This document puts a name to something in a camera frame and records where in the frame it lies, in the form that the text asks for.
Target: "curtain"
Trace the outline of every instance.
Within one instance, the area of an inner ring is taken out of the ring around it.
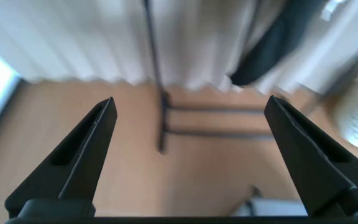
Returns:
[[[284,3],[263,0],[255,13],[256,0],[153,0],[164,85],[234,88],[228,75]],[[316,16],[304,44],[255,87],[321,91],[358,53],[358,0],[335,13],[329,22]],[[0,57],[30,82],[152,80],[147,32],[141,0],[0,0]]]

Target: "brown floor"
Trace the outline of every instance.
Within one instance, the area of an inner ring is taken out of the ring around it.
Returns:
[[[246,89],[189,93],[171,88],[175,102],[264,106],[267,97]],[[118,120],[94,204],[99,216],[227,215],[258,186],[267,198],[299,198],[274,141],[169,135],[167,154],[157,152],[158,107],[152,85],[102,82],[27,85],[0,123],[0,223],[3,201],[97,102],[113,96]],[[300,108],[311,99],[290,96]],[[322,108],[310,116],[342,141]],[[269,130],[261,115],[172,114],[172,124],[191,128]]]

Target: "dark hanging clothing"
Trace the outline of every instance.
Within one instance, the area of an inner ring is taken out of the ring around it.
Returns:
[[[313,14],[324,0],[288,0],[256,46],[231,76],[234,85],[248,85],[267,73],[296,49]]]

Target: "black metal rack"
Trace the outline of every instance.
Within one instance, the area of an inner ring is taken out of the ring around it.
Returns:
[[[162,81],[160,67],[158,65],[158,53],[155,43],[155,29],[153,26],[153,19],[151,13],[151,6],[148,0],[144,1],[147,28],[149,31],[149,41],[152,53],[152,64],[154,69],[155,84],[157,86],[158,98],[160,99],[160,132],[158,136],[158,151],[165,152],[165,137],[166,134],[179,134],[185,136],[204,136],[204,137],[219,137],[219,138],[243,138],[256,140],[273,140],[271,133],[243,133],[243,132],[222,132],[222,131],[194,131],[186,129],[175,129],[168,125],[168,112],[172,111],[192,111],[200,113],[244,113],[244,114],[260,114],[263,115],[263,108],[220,108],[220,107],[205,107],[205,106],[186,106],[174,105],[170,100],[170,95],[165,91]]]

